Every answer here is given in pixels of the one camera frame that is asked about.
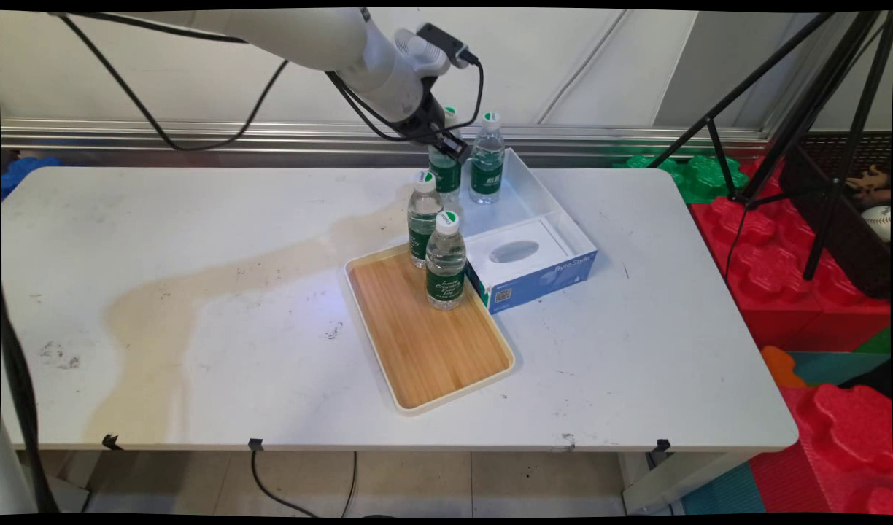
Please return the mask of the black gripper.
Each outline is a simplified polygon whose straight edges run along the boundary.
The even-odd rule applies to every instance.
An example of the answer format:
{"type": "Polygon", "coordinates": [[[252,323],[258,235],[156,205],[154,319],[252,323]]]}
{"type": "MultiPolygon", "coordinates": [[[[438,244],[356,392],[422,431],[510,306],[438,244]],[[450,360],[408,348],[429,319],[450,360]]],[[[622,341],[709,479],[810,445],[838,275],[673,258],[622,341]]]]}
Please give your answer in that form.
{"type": "Polygon", "coordinates": [[[472,152],[470,145],[453,133],[444,133],[442,140],[442,133],[439,131],[446,127],[444,122],[446,118],[443,107],[426,90],[414,113],[395,124],[395,132],[414,143],[427,145],[428,152],[444,153],[456,163],[465,163],[472,152]]]}

